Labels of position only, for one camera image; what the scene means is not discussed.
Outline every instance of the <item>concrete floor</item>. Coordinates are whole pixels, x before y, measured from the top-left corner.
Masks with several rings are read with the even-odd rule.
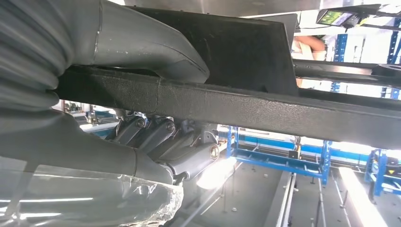
[[[271,227],[275,226],[279,213],[279,208],[283,199],[283,186],[288,178],[287,172],[275,169],[268,169],[260,166],[243,164],[239,167],[222,189],[209,203],[206,208],[220,194],[225,196],[219,199],[202,216],[196,218],[187,226],[189,227]],[[298,192],[294,193],[290,211],[290,219],[293,227],[311,226],[311,218],[316,216],[318,202],[318,182],[311,184],[311,177],[297,176]],[[344,197],[345,187],[341,179],[339,183],[340,193]],[[186,218],[196,209],[196,203],[192,206],[188,204],[202,193],[196,189],[195,181],[184,185],[185,198],[182,208],[175,217],[172,227],[179,227]],[[340,199],[334,181],[330,178],[328,184],[322,188],[325,218],[328,227],[348,227],[344,211],[340,208]],[[401,199],[390,193],[382,193],[376,198],[379,212],[386,221],[388,227],[401,226],[397,219],[401,216]],[[361,223],[352,205],[348,200],[346,211],[352,227],[361,227]],[[323,226],[322,219],[319,219],[319,227]]]

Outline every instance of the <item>plastic wrap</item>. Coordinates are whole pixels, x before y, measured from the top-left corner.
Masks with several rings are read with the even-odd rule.
[[[183,189],[128,175],[36,166],[0,157],[0,226],[159,226]]]

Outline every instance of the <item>black frame rail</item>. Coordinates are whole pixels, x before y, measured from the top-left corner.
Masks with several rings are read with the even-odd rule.
[[[65,100],[147,114],[377,148],[401,147],[397,100],[351,95],[344,99],[303,89],[300,96],[277,95],[84,66],[66,70],[56,93]]]

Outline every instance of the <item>person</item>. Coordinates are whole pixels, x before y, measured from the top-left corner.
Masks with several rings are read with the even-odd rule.
[[[314,36],[295,36],[291,56],[294,59],[324,61],[326,46],[322,40]],[[302,79],[296,79],[296,84],[298,87],[304,87]]]

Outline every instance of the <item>blue metal rack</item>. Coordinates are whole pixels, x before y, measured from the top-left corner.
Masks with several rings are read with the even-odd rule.
[[[330,169],[331,142],[326,142],[322,148],[321,160],[310,162],[290,157],[282,157],[258,152],[259,146],[253,150],[239,148],[239,128],[228,127],[227,144],[232,144],[234,133],[234,147],[227,146],[227,157],[235,157],[238,161],[268,168],[279,169],[301,175],[321,178],[327,184]]]
[[[377,165],[375,165],[374,157],[375,152],[379,153],[379,159]],[[386,164],[387,154],[386,150],[372,150],[370,161],[366,166],[365,180],[368,182],[374,182],[373,194],[380,196],[381,191],[390,192],[393,194],[401,195],[401,178],[386,175]]]

